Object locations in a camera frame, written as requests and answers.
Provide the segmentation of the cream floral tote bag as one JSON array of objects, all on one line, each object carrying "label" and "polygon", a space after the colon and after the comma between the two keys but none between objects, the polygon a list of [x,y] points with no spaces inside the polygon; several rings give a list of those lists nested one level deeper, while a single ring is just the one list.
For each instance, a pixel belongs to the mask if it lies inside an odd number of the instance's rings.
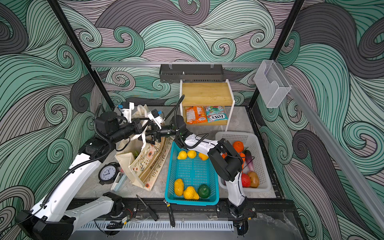
[{"label": "cream floral tote bag", "polygon": [[151,191],[171,151],[173,137],[162,137],[154,144],[142,141],[144,134],[122,140],[115,158],[131,184]]}]

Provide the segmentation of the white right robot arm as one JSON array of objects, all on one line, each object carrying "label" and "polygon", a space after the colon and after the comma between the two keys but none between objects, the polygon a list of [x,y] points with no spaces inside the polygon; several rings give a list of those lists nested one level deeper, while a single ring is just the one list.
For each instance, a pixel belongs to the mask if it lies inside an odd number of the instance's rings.
[{"label": "white right robot arm", "polygon": [[[241,183],[244,161],[228,140],[208,140],[206,135],[193,134],[180,115],[172,117],[170,125],[155,126],[147,135],[153,141],[160,141],[163,137],[175,138],[166,184],[167,202],[190,206],[216,205],[219,202],[218,179],[221,178],[228,187],[229,205],[238,211],[245,208],[247,201]],[[198,190],[200,185],[206,184],[211,193],[197,200],[177,196],[174,189],[177,179],[183,180],[185,188],[191,190]]]}]

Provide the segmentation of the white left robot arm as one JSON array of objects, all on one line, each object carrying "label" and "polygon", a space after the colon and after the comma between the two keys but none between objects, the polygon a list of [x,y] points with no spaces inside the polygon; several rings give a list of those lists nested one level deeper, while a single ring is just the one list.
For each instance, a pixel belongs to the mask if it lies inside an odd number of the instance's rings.
[{"label": "white left robot arm", "polygon": [[142,131],[140,119],[128,121],[116,112],[97,117],[96,135],[79,149],[70,168],[47,195],[16,216],[17,225],[33,240],[67,240],[78,228],[100,216],[120,217],[124,208],[122,198],[111,192],[76,209],[68,210],[68,206],[89,176],[116,148],[116,143]]}]

